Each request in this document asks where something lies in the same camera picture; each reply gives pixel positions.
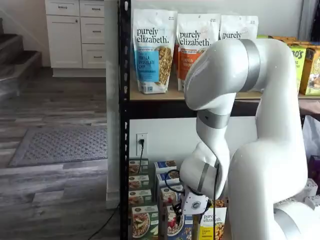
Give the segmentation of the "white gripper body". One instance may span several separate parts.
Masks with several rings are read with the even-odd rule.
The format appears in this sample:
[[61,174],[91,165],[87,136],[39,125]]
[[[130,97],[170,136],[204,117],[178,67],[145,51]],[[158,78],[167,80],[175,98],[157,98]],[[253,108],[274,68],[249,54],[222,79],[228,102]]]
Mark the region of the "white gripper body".
[[183,215],[203,214],[207,208],[209,198],[205,195],[194,194],[186,190],[183,196]]

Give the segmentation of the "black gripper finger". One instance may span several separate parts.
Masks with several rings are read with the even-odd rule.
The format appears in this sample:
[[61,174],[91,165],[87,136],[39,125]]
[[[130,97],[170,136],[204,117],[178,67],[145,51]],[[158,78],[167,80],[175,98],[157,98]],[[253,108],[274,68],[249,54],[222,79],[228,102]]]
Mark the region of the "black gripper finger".
[[177,222],[177,224],[179,224],[181,221],[181,216],[183,215],[182,203],[181,202],[173,203],[172,209],[173,209],[175,216],[176,216],[176,222]]

